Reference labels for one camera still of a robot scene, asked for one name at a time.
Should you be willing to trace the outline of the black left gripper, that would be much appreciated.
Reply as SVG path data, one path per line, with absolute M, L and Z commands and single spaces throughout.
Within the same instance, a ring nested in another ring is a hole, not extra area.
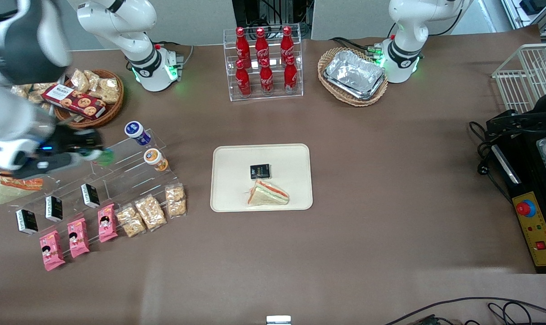
M 487 120 L 486 128 L 486 137 L 497 137 L 513 128 L 527 129 L 531 135 L 546 137 L 546 112 L 506 110 Z

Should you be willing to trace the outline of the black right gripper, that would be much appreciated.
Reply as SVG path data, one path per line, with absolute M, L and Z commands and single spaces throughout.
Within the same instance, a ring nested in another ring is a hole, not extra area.
M 94 151 L 106 150 L 100 132 L 94 128 L 56 127 L 51 147 L 54 151 L 76 151 L 83 158 L 90 158 Z

